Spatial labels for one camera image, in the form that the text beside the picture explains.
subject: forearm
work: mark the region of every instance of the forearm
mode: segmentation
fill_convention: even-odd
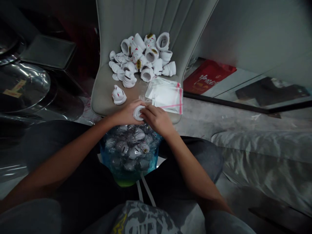
[[[188,189],[199,199],[202,210],[220,209],[232,213],[204,168],[190,152],[177,132],[166,137]]]
[[[102,119],[30,173],[24,183],[31,182],[34,186],[40,187],[68,178],[112,127],[113,123],[109,117]]]
[[[0,213],[25,201],[47,197],[79,166],[90,150],[114,126],[111,118],[102,119],[81,136],[57,151],[27,175],[3,200]]]

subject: red gift box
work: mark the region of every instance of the red gift box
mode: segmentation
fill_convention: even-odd
[[[236,67],[206,60],[183,81],[183,91],[203,94],[236,71]]]

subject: chair backrest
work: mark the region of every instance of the chair backrest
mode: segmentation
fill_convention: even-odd
[[[218,0],[97,0],[101,41],[100,66],[109,53],[121,52],[121,41],[139,33],[170,34],[171,61],[183,78],[186,66]]]

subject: leg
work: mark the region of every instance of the leg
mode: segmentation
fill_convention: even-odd
[[[32,127],[21,144],[29,172],[89,128],[70,121],[49,121]],[[123,202],[120,187],[109,169],[99,162],[98,152],[95,146],[53,196],[62,207],[63,229],[69,232],[82,231]]]
[[[216,145],[200,138],[182,137],[211,180],[216,183],[223,168],[223,157]],[[177,162],[165,141],[159,147],[159,156],[167,158],[156,170],[145,176],[157,207],[170,214],[175,224],[181,227],[185,218],[196,205],[193,195],[187,189]],[[142,189],[144,202],[150,204],[148,195]]]

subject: gray shirt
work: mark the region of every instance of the gray shirt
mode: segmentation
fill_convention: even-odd
[[[64,233],[59,203],[36,199],[0,215],[0,233]],[[224,211],[205,214],[206,233],[254,233],[237,217]],[[165,211],[140,201],[116,206],[82,233],[181,233]]]

